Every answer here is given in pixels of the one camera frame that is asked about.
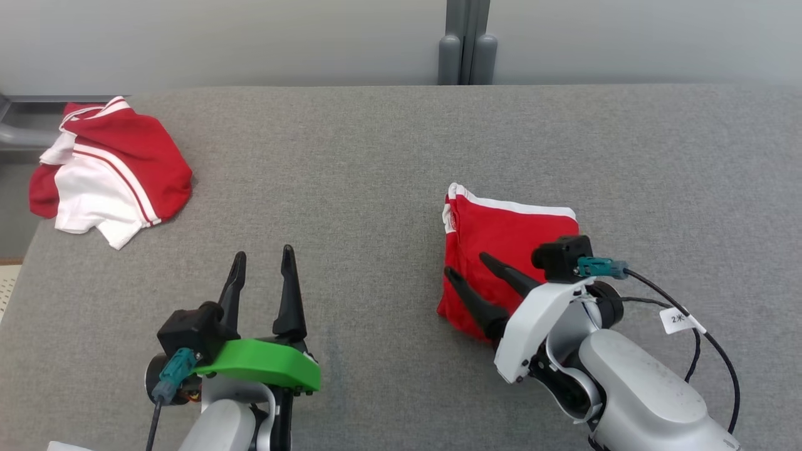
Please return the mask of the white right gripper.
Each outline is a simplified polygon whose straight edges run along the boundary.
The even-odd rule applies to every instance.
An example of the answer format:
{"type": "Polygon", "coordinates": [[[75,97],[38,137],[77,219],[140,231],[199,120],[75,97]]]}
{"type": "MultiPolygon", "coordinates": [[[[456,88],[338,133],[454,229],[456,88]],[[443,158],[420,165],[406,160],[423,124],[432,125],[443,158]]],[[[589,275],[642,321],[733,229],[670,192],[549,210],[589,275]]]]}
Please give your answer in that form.
{"type": "Polygon", "coordinates": [[[595,279],[573,284],[539,283],[487,252],[479,259],[523,299],[509,319],[509,311],[482,298],[469,281],[453,267],[444,268],[444,319],[459,331],[468,332],[467,320],[487,342],[499,342],[494,365],[507,383],[526,376],[539,346],[574,299],[585,294],[595,279]]]}

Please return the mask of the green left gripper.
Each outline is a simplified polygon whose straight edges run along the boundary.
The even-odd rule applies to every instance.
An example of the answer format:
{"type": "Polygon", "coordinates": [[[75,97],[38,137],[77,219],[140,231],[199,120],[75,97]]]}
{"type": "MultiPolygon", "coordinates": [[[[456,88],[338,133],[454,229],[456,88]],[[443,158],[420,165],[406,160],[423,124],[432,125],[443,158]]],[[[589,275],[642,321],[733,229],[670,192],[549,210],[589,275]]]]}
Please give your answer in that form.
{"type": "MultiPolygon", "coordinates": [[[[222,308],[221,325],[237,332],[241,290],[246,282],[247,256],[239,251],[234,256],[218,305],[222,308]]],[[[295,251],[283,247],[281,260],[283,292],[278,316],[273,322],[273,336],[284,342],[301,342],[307,337],[303,295],[295,251]]],[[[256,339],[231,340],[222,346],[212,363],[195,365],[197,376],[228,376],[236,380],[266,383],[293,391],[321,390],[321,369],[318,363],[292,346],[256,339]]]]}

